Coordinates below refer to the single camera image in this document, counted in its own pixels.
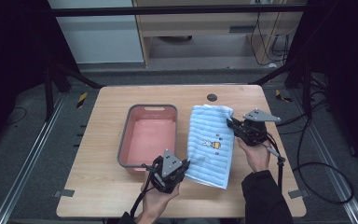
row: gray floor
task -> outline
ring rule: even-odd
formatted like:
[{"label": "gray floor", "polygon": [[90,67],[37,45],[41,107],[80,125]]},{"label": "gray floor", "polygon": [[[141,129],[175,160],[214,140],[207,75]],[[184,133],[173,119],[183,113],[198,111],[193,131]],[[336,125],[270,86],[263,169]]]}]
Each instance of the gray floor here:
[{"label": "gray floor", "polygon": [[[266,75],[273,68],[256,63],[253,53],[243,35],[232,36],[193,36],[190,41],[181,38],[156,38],[151,51],[148,67],[120,67],[115,71],[84,75],[105,85],[165,85],[202,83],[247,83]],[[298,116],[301,112],[296,100],[292,103],[276,99],[275,91],[282,91],[284,97],[296,97],[301,89],[286,90],[282,84],[284,75],[274,78],[263,86],[272,113],[282,120]],[[46,144],[31,172],[22,194],[14,207],[10,222],[13,223],[102,223],[99,218],[79,219],[57,217],[55,210],[59,199],[52,197],[57,189],[63,189],[66,178],[75,159],[77,145],[80,144],[90,113],[98,95],[84,84],[71,79],[73,88],[64,95],[62,110]],[[88,97],[82,108],[76,108],[79,95],[86,91]],[[315,95],[315,103],[324,97]],[[13,182],[26,160],[34,141],[41,130],[44,117],[44,89],[37,86],[23,92],[17,99],[8,124],[0,134],[0,205],[7,196]],[[331,155],[337,168],[352,182],[355,201],[358,203],[358,158],[351,156],[350,146],[339,129],[335,114],[329,112],[328,105],[322,105],[313,112],[312,125],[323,140],[324,147]],[[292,167],[296,167],[297,146],[305,120],[279,128],[281,139]],[[300,160],[324,161],[318,148],[315,134],[307,130],[301,147]],[[307,182],[323,196],[339,200],[337,186],[332,181],[328,169],[306,167],[303,175]],[[298,173],[296,180],[305,189]],[[348,216],[350,208],[327,203],[315,194],[304,198],[308,213],[296,218],[296,223],[358,223]]]}]

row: table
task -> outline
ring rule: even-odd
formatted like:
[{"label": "table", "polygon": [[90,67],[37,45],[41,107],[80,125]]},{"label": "table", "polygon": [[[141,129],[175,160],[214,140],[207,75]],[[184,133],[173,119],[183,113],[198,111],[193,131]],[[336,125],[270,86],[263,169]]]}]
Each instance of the table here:
[{"label": "table", "polygon": [[[215,102],[207,95],[217,95]],[[171,104],[178,110],[176,156],[186,158],[189,117],[193,105],[226,105],[234,118],[259,108],[269,112],[260,86],[188,85],[188,86],[117,86],[100,90],[89,124],[69,174],[65,189],[73,197],[62,196],[57,208],[60,217],[121,217],[131,210],[140,193],[143,175],[130,175],[117,162],[117,151],[128,110],[136,104]],[[267,122],[280,152],[286,158],[281,138],[273,122]],[[271,156],[270,170],[277,180],[276,158]],[[297,184],[289,162],[283,168],[283,196],[294,217],[302,217],[306,208],[302,198],[290,199],[288,191]],[[241,181],[252,172],[244,152],[235,145],[227,189],[197,184],[185,179],[180,195],[172,200],[162,217],[244,217],[245,200]],[[137,214],[142,211],[142,204]]]}]

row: cartoon print on towel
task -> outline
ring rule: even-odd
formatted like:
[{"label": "cartoon print on towel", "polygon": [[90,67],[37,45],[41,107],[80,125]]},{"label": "cartoon print on towel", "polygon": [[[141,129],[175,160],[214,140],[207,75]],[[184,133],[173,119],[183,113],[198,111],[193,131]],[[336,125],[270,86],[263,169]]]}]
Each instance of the cartoon print on towel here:
[{"label": "cartoon print on towel", "polygon": [[[213,147],[215,149],[219,149],[222,146],[222,144],[219,141],[212,142],[209,140],[202,139],[202,144],[207,147]],[[216,151],[214,153],[214,155],[219,155],[219,152]]]},{"label": "cartoon print on towel", "polygon": [[211,142],[211,141],[205,140],[205,139],[202,139],[202,144],[207,147],[214,147],[216,149],[219,149],[222,146],[222,144],[220,142]]}]

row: towel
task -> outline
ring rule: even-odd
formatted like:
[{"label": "towel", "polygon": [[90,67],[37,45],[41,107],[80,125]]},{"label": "towel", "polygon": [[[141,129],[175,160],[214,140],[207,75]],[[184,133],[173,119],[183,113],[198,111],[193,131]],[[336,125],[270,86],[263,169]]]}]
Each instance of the towel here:
[{"label": "towel", "polygon": [[227,188],[234,148],[234,132],[227,126],[233,110],[224,105],[195,105],[190,116],[186,178]]}]

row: plastic tray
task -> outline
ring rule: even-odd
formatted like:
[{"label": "plastic tray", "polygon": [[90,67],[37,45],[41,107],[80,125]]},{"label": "plastic tray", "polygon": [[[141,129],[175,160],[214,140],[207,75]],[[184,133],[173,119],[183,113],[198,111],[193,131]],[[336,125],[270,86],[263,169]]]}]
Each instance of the plastic tray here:
[{"label": "plastic tray", "polygon": [[129,173],[139,173],[168,149],[176,151],[177,109],[173,105],[133,105],[121,137],[118,163]]}]

